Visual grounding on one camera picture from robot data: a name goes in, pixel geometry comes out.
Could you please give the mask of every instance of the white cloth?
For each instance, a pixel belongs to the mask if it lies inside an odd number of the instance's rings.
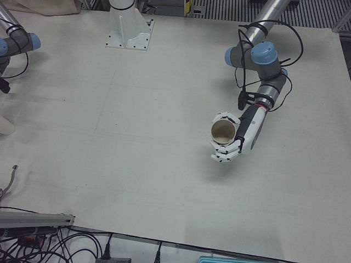
[[[3,0],[10,10],[40,13],[43,15],[68,15],[81,11],[79,0]]]

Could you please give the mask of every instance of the gray robot arm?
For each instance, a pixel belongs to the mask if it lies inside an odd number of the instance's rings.
[[[238,98],[238,108],[243,110],[246,104],[250,106],[240,118],[225,112],[213,120],[211,144],[215,153],[211,158],[217,162],[230,162],[239,154],[252,151],[266,114],[274,107],[286,83],[287,71],[280,65],[273,43],[262,41],[289,2],[268,0],[255,22],[247,26],[238,45],[225,53],[228,65],[257,71],[261,84],[255,93],[243,88]]]
[[[0,26],[5,30],[8,38],[0,38],[0,76],[10,63],[11,56],[29,52],[40,48],[41,43],[34,33],[27,33],[18,23],[15,17],[0,2]],[[3,93],[9,92],[9,84],[0,79],[0,90]]]

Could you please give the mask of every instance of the robotic finger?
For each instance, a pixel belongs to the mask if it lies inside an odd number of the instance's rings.
[[[266,114],[267,109],[264,106],[252,105],[240,118],[228,112],[216,115],[211,130],[211,145],[215,153],[211,158],[219,163],[226,163],[241,153],[250,153],[261,132]]]

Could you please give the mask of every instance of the black plug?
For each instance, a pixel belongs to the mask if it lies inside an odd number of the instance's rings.
[[[161,263],[161,252],[157,251],[154,263]]]
[[[111,238],[114,234],[111,233],[110,234],[110,237],[109,237],[109,240],[105,246],[105,251],[104,251],[104,255],[101,257],[101,259],[104,259],[104,260],[109,260],[111,259],[111,255],[110,255],[110,241],[111,241]]]
[[[105,259],[105,260],[111,259],[110,244],[106,244],[104,255],[101,257],[101,259]]]
[[[161,263],[161,245],[162,245],[162,241],[160,242],[160,245],[158,247],[158,251],[156,253],[156,257],[155,257],[154,263]]]

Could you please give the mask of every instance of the white table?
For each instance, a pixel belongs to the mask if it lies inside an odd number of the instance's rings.
[[[210,159],[210,128],[218,112],[241,114],[223,59],[239,23],[157,16],[149,51],[138,52],[104,47],[108,13],[14,15],[42,48],[0,108],[16,125],[0,137],[2,184],[19,165],[2,205],[166,241],[349,261],[351,85],[331,30],[298,28],[292,94],[253,153],[222,165]],[[281,59],[299,52],[285,27],[270,40]],[[13,59],[6,74],[23,64]]]

